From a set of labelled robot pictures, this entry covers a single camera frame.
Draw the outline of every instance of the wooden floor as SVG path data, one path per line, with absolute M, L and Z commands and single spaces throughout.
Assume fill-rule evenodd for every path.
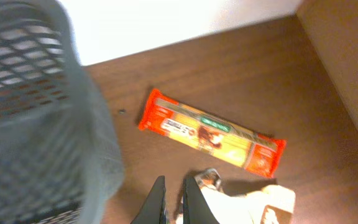
M 108 202 L 103 223 L 130 223 L 159 175 L 166 176 L 170 214 L 187 173 L 215 167 L 233 193 L 263 180 L 179 142 L 139 131 L 137 120 L 152 87 L 287 139 L 275 177 L 296 192 L 294 223 L 358 223 L 358 133 L 297 18 L 87 69 L 108 101 L 126 165 L 124 185 Z M 126 114 L 119 114 L 120 109 Z

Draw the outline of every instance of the gray basket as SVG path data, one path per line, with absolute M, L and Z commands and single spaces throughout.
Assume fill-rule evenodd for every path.
M 123 173 L 61 7 L 0 0 L 0 223 L 98 223 Z

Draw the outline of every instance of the candy bar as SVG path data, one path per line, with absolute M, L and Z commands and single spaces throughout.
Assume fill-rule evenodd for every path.
M 286 145 L 234 123 L 177 102 L 152 90 L 139 129 L 149 129 L 194 149 L 273 177 Z

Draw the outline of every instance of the wall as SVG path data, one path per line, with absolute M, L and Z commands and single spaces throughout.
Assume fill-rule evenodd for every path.
M 358 0 L 310 0 L 298 16 L 358 129 Z
M 59 0 L 83 65 L 294 14 L 301 0 Z

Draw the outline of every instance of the brown floor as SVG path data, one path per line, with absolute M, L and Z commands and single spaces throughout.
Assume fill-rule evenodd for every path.
M 125 183 L 108 202 L 103 223 L 130 223 L 159 175 L 166 176 L 170 213 L 188 172 L 215 167 L 230 190 L 233 184 L 234 190 L 242 190 L 242 183 L 263 179 L 139 131 L 136 122 L 152 86 L 199 109 L 287 139 L 275 177 L 296 192 L 294 223 L 358 223 L 358 133 L 297 18 L 87 69 L 109 103 L 126 165 Z M 120 109 L 127 113 L 119 114 Z

